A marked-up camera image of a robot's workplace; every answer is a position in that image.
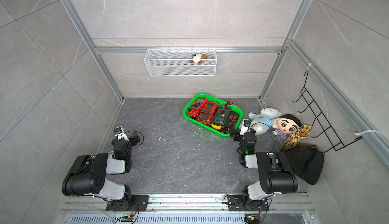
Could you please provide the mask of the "small black multimeter with leads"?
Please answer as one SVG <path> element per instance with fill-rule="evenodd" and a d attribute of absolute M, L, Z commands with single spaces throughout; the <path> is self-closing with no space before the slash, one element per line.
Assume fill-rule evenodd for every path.
<path fill-rule="evenodd" d="M 237 114 L 235 111 L 230 112 L 226 121 L 226 127 L 228 129 L 228 133 L 230 133 L 230 131 L 235 128 L 238 118 L 239 118 L 239 114 Z"/>

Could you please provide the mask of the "dark green multimeter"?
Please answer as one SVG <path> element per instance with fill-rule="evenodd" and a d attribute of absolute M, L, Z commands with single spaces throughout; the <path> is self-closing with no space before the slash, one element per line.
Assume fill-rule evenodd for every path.
<path fill-rule="evenodd" d="M 228 118 L 230 112 L 232 111 L 231 105 L 233 105 L 233 104 L 234 104 L 234 101 L 230 100 L 226 104 L 219 106 L 217 108 L 213 118 L 212 118 L 211 123 L 218 122 L 218 123 L 224 124 L 224 126 L 225 126 L 227 118 Z"/>

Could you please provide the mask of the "red multimeter case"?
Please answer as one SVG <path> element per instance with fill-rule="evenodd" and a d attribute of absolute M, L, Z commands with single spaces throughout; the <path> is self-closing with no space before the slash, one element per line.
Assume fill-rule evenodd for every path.
<path fill-rule="evenodd" d="M 207 105 L 200 112 L 197 121 L 203 124 L 209 124 L 218 108 L 215 102 L 208 102 Z"/>

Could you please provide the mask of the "red multimeter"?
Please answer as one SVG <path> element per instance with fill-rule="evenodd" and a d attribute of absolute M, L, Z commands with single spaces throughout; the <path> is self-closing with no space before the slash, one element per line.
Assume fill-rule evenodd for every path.
<path fill-rule="evenodd" d="M 191 107 L 188 108 L 187 112 L 191 117 L 198 117 L 203 110 L 203 108 L 207 105 L 208 100 L 204 97 L 198 97 Z"/>

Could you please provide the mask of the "yellow multimeter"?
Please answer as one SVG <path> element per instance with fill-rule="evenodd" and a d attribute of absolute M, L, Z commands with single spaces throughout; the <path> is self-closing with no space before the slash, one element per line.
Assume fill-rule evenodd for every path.
<path fill-rule="evenodd" d="M 224 124 L 222 124 L 222 123 L 218 123 L 218 122 L 211 123 L 211 127 L 216 129 L 216 130 L 220 130 L 223 126 L 224 126 Z"/>

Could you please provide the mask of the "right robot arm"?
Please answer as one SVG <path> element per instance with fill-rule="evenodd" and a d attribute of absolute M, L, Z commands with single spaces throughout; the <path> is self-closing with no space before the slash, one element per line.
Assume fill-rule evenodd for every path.
<path fill-rule="evenodd" d="M 244 120 L 239 130 L 231 136 L 239 143 L 239 162 L 244 168 L 258 170 L 259 181 L 244 187 L 242 203 L 259 204 L 276 193 L 294 193 L 298 189 L 297 178 L 283 152 L 255 152 L 256 131 L 249 120 Z"/>

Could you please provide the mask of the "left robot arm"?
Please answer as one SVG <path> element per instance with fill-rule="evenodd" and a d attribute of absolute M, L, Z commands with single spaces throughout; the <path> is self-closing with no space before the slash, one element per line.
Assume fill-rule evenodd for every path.
<path fill-rule="evenodd" d="M 122 126 L 115 128 L 114 133 L 111 153 L 81 155 L 76 158 L 62 183 L 63 195 L 93 196 L 111 204 L 132 204 L 129 187 L 114 183 L 106 176 L 130 172 L 132 150 L 143 144 L 144 135 L 137 130 L 125 131 Z"/>

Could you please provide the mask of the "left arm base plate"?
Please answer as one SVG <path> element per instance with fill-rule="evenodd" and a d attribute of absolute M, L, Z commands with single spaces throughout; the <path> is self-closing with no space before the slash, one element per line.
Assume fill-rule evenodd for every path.
<path fill-rule="evenodd" d="M 126 197 L 118 201 L 108 201 L 106 211 L 137 211 L 144 212 L 149 203 L 149 195 L 132 195 L 130 200 Z"/>

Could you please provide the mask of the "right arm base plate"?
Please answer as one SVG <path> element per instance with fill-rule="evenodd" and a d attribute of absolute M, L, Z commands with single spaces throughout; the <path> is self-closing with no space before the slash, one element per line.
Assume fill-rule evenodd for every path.
<path fill-rule="evenodd" d="M 226 195 L 224 203 L 229 211 L 268 211 L 268 202 L 265 200 L 251 200 L 242 195 Z"/>

